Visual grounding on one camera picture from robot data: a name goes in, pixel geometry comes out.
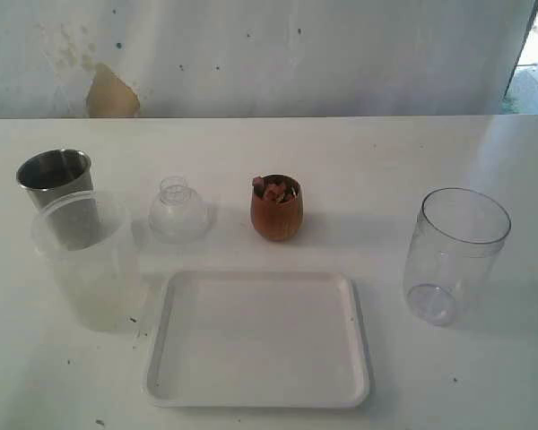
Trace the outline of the translucent plastic container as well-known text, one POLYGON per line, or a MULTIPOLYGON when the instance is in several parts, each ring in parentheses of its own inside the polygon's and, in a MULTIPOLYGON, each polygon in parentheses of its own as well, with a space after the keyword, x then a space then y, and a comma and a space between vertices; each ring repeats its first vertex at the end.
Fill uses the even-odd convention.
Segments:
POLYGON ((100 228, 92 245, 67 250, 57 243, 44 223, 52 204, 32 221, 31 238, 80 325, 93 331, 123 331, 139 321, 144 301, 132 220, 111 193, 78 195, 92 198, 98 210, 100 228))

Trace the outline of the clear shaker cup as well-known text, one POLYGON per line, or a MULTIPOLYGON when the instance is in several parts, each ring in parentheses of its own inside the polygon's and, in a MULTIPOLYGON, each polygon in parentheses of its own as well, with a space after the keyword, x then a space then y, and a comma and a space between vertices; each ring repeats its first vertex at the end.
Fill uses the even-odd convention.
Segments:
POLYGON ((512 228, 506 209, 484 193, 446 187, 421 202, 403 271, 409 310, 447 326, 472 303, 512 228))

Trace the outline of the brown wooden cup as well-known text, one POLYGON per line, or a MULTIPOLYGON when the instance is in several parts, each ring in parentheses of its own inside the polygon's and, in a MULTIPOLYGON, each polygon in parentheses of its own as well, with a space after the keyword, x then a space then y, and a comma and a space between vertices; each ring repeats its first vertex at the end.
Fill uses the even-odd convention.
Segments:
POLYGON ((304 211, 301 187, 297 180, 288 177, 298 185, 300 197, 285 204, 260 200, 254 195, 252 186, 250 219, 256 232, 270 241, 289 240, 298 233, 302 225, 304 211))

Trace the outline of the clear shaker lid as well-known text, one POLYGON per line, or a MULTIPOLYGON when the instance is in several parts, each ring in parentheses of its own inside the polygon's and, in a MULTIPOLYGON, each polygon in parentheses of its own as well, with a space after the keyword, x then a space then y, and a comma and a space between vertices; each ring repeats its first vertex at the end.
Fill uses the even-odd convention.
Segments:
POLYGON ((206 203, 186 179, 169 176, 161 180, 149 210, 148 223, 161 242, 186 243, 207 231, 210 217, 206 203))

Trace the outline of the chocolate pieces and gold coins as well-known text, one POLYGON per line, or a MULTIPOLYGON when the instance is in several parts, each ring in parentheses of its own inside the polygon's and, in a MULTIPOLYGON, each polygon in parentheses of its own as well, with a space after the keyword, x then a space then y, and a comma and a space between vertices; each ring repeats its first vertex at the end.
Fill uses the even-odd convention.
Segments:
POLYGON ((287 176, 256 176, 252 186, 254 195, 265 202, 285 204, 300 197, 298 185, 287 176))

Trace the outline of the stainless steel cup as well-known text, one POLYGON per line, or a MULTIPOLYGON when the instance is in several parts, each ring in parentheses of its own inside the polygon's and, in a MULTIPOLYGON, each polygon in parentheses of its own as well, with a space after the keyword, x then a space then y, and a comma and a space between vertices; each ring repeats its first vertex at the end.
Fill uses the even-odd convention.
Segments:
POLYGON ((100 228, 95 201, 78 195, 93 190, 87 154, 74 149, 41 152, 18 168, 16 180, 37 210, 54 206, 44 223, 64 249, 79 250, 95 242, 100 228))

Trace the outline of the white plastic tray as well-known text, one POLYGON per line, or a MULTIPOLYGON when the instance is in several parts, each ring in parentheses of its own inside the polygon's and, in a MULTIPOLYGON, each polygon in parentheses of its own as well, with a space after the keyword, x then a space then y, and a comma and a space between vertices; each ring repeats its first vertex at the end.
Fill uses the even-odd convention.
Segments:
POLYGON ((159 408, 352 409, 369 395, 354 287, 308 271, 181 271, 143 390, 159 408))

